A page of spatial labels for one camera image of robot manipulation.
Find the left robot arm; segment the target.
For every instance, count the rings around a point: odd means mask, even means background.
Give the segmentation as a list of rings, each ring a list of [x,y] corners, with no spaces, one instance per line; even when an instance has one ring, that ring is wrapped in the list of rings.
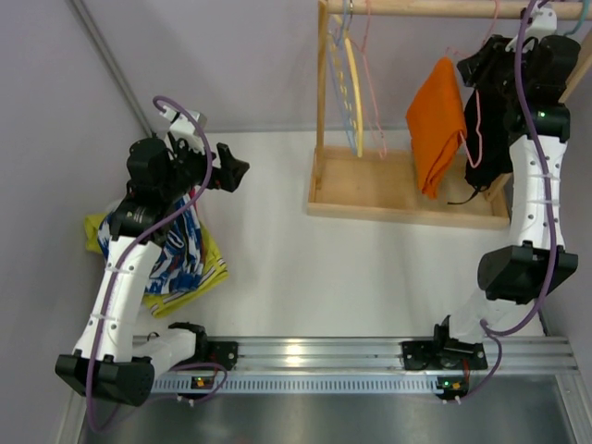
[[[249,163],[220,142],[199,153],[186,139],[168,148],[147,138],[129,148],[124,199],[108,221],[105,273],[87,325],[73,352],[58,356],[56,374],[88,401],[138,407],[154,382],[170,369],[202,363],[209,344],[203,327],[174,323],[142,346],[133,332],[146,287],[167,270],[167,238],[191,214],[193,199],[206,189],[234,192]]]

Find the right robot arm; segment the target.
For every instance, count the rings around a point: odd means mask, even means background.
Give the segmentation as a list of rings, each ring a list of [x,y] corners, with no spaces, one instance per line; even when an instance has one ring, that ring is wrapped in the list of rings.
[[[581,46],[551,34],[494,35],[457,68],[463,83],[491,96],[501,146],[512,163],[512,216],[508,245],[486,253],[477,290],[456,313],[434,327],[424,368],[487,368],[483,340],[522,330],[543,302],[578,267],[561,234],[561,166],[571,136],[571,113],[561,96]]]

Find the orange trousers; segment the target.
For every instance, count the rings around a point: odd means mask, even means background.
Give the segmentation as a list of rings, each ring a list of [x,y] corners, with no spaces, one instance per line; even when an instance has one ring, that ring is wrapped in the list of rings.
[[[438,187],[467,133],[454,66],[447,57],[436,63],[406,113],[417,187],[434,200]]]

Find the blue patterned trousers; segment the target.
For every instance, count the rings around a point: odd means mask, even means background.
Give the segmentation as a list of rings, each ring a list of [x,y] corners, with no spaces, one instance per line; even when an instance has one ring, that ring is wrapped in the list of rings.
[[[202,276],[202,231],[195,210],[190,208],[178,216],[166,234],[164,246],[147,242],[140,245],[134,237],[110,235],[114,213],[89,215],[84,219],[86,248],[105,257],[105,273],[97,298],[106,300],[116,295],[118,282],[132,276],[131,256],[140,263],[154,261],[148,277],[141,277],[145,293],[166,296],[195,290]]]

